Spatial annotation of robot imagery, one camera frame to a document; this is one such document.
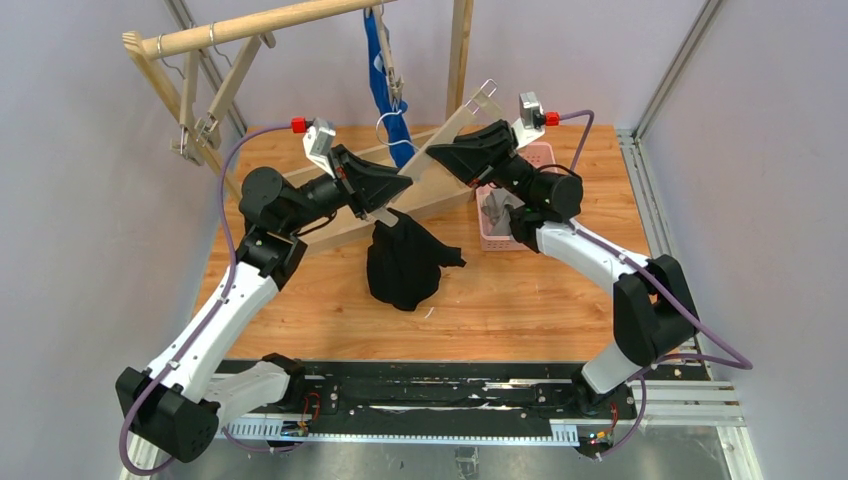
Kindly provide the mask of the grey white underwear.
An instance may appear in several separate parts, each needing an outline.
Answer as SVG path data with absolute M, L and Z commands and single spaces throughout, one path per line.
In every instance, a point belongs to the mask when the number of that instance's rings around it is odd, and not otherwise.
M 488 236 L 510 236 L 509 209 L 524 205 L 517 196 L 505 189 L 492 189 L 487 193 L 480 205 L 482 214 L 483 233 Z

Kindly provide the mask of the black underwear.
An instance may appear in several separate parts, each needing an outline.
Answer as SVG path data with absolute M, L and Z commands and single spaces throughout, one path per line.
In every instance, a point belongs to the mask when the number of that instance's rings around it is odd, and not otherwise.
M 466 261 L 459 247 L 442 243 L 411 216 L 390 212 L 397 222 L 376 222 L 367 249 L 368 288 L 374 299 L 411 312 L 438 291 L 444 268 L 462 268 Z

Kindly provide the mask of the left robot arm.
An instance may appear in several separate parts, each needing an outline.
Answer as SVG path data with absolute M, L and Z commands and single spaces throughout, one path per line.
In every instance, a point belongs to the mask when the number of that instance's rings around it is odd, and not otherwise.
M 308 248 L 304 227 L 349 208 L 364 218 L 412 186 L 412 178 L 363 160 L 337 145 L 323 156 L 321 175 L 292 185 L 272 167 L 252 170 L 242 183 L 239 210 L 246 233 L 230 244 L 230 264 L 214 294 L 158 357 L 143 370 L 126 368 L 116 382 L 124 415 L 119 452 L 124 467 L 143 469 L 130 456 L 140 437 L 183 463 L 197 459 L 221 428 L 263 406 L 298 405 L 304 368 L 268 354 L 249 369 L 215 382 L 225 354 L 253 317 L 289 282 Z

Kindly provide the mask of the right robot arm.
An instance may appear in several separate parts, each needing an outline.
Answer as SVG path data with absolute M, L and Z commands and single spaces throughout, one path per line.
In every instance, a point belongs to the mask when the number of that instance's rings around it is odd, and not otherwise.
M 696 309 L 680 263 L 623 249 L 582 226 L 583 182 L 563 165 L 536 166 L 519 152 L 512 126 L 496 121 L 425 152 L 469 187 L 492 184 L 521 206 L 508 211 L 512 237 L 575 269 L 612 299 L 613 340 L 576 374 L 590 396 L 605 396 L 696 335 Z

